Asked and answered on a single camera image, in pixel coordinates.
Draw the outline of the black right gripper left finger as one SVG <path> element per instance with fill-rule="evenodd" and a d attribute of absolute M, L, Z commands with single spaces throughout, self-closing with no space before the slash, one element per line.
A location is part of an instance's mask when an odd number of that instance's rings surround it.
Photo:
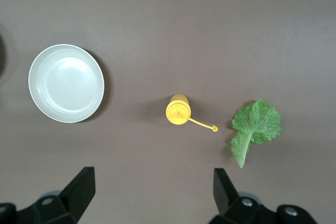
<path fill-rule="evenodd" d="M 20 211 L 1 203 L 1 223 L 78 223 L 95 195 L 94 171 L 84 167 L 58 195 L 42 197 Z"/>

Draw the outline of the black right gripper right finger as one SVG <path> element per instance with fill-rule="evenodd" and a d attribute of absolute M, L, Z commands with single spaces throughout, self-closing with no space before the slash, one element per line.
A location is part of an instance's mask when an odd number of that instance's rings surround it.
<path fill-rule="evenodd" d="M 213 196 L 219 214 L 210 223 L 316 223 L 303 208 L 280 205 L 271 211 L 249 196 L 240 196 L 223 168 L 215 168 Z"/>

